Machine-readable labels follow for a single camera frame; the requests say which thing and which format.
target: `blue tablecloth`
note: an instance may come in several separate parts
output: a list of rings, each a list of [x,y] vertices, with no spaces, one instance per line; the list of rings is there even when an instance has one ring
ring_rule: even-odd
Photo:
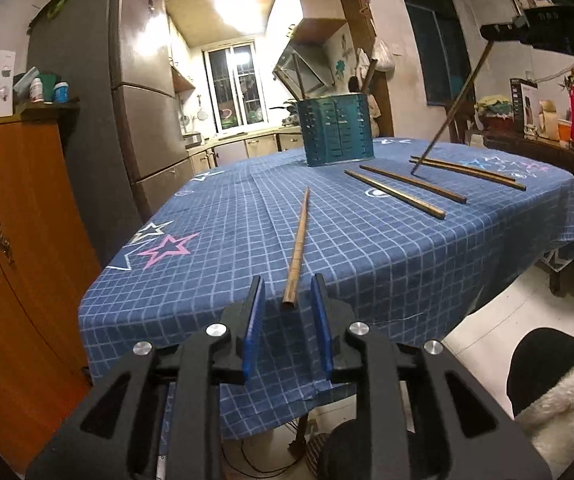
[[[409,174],[427,143],[377,139],[370,164]],[[221,388],[225,438],[275,428],[352,393],[320,368],[309,284],[321,272],[332,297],[392,340],[442,338],[499,294],[542,253],[574,253],[574,178],[495,150],[438,144],[441,158],[512,174],[526,192],[422,167],[418,177],[467,196],[461,205],[369,173],[447,212],[444,220],[343,173],[358,162],[309,168],[302,150],[253,158],[194,177],[116,255],[82,300],[79,320],[94,379],[140,340],[182,342],[265,279],[267,314],[257,370]],[[280,311],[301,199],[309,222],[299,308]]]

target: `gray refrigerator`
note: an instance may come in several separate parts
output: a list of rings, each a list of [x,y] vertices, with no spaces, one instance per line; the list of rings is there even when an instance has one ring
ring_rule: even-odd
[[[80,98],[61,140],[103,266],[193,176],[168,41],[163,0],[67,0],[30,34],[27,65],[60,75]]]

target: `product box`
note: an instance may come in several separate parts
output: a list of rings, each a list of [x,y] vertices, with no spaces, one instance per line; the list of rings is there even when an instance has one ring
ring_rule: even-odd
[[[512,86],[513,123],[520,134],[528,133],[525,126],[540,126],[538,85],[526,79],[509,79]]]

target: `metal bolt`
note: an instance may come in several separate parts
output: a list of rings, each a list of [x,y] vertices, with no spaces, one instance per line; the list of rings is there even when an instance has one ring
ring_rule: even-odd
[[[224,324],[222,323],[214,323],[209,325],[205,330],[205,332],[207,333],[207,335],[210,335],[212,337],[220,337],[225,332],[227,332],[227,327],[224,326]]]
[[[355,321],[349,326],[349,332],[355,335],[365,335],[369,332],[369,325],[362,321]]]
[[[134,345],[134,348],[132,348],[132,351],[136,355],[147,355],[151,352],[152,348],[153,346],[149,341],[138,341],[138,343]]]
[[[428,354],[438,355],[439,353],[442,352],[444,346],[442,346],[442,343],[440,341],[436,341],[436,339],[430,339],[424,344],[423,348],[425,349],[425,352],[427,352]]]

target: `cabinet handle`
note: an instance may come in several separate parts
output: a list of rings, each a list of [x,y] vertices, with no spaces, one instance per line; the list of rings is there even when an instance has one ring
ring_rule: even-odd
[[[6,256],[8,264],[10,265],[14,264],[14,256],[12,256],[11,254],[11,242],[9,238],[5,238],[5,235],[3,234],[3,227],[1,224],[0,224],[0,252]]]

